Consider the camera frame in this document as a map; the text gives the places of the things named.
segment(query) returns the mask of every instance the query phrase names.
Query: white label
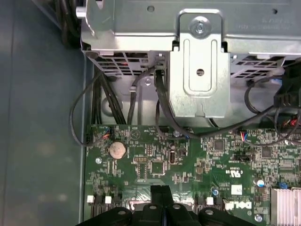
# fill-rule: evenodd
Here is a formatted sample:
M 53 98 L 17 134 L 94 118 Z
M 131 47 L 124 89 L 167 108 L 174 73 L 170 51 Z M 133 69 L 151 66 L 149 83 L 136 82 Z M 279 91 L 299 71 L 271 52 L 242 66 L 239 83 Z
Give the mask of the white label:
M 240 178 L 243 174 L 242 170 L 226 170 L 226 174 L 230 174 L 232 178 Z
M 242 195 L 243 186 L 242 185 L 231 185 L 231 194 L 232 195 Z
M 225 204 L 226 210 L 233 210 L 234 207 L 236 209 L 252 209 L 252 203 L 251 202 L 229 202 Z

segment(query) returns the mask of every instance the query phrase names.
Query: blue component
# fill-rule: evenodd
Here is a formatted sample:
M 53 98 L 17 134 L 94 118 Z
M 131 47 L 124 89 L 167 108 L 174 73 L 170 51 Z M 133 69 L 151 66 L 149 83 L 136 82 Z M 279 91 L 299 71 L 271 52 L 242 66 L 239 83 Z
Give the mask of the blue component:
M 215 195 L 215 196 L 218 196 L 219 192 L 217 189 L 213 189 L 212 190 L 212 194 Z
M 288 186 L 285 182 L 278 182 L 278 187 L 281 189 L 288 189 Z
M 258 187 L 264 187 L 264 181 L 263 180 L 258 180 L 257 181 L 257 186 Z

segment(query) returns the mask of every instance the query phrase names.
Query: heatsink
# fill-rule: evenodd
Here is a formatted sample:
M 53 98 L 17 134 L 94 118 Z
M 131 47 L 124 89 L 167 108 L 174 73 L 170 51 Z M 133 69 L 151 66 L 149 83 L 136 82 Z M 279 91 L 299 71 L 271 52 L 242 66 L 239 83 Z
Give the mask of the heatsink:
M 301 226 L 301 189 L 271 190 L 271 225 Z

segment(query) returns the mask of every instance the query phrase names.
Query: colored wires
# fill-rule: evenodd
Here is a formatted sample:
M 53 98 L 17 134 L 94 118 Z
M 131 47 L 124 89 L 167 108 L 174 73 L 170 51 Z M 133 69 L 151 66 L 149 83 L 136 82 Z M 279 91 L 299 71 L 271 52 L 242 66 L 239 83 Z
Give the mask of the colored wires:
M 247 132 L 240 132 L 240 136 L 241 136 L 241 140 L 242 141 L 246 141 L 246 139 L 248 138 L 248 133 Z
M 110 129 L 108 129 L 106 132 L 105 132 L 105 134 L 103 135 L 103 139 L 107 139 L 107 138 L 109 138 L 109 136 L 110 136 L 110 133 L 111 133 L 111 131 L 110 131 Z

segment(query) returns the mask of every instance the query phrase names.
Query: metal bracket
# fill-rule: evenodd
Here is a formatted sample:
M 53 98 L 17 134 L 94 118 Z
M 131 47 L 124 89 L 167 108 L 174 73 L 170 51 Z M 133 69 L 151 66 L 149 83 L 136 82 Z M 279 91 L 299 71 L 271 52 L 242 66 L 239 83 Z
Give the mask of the metal bracket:
M 176 117 L 224 117 L 230 101 L 230 55 L 222 52 L 222 17 L 216 9 L 178 15 L 170 53 L 169 99 Z

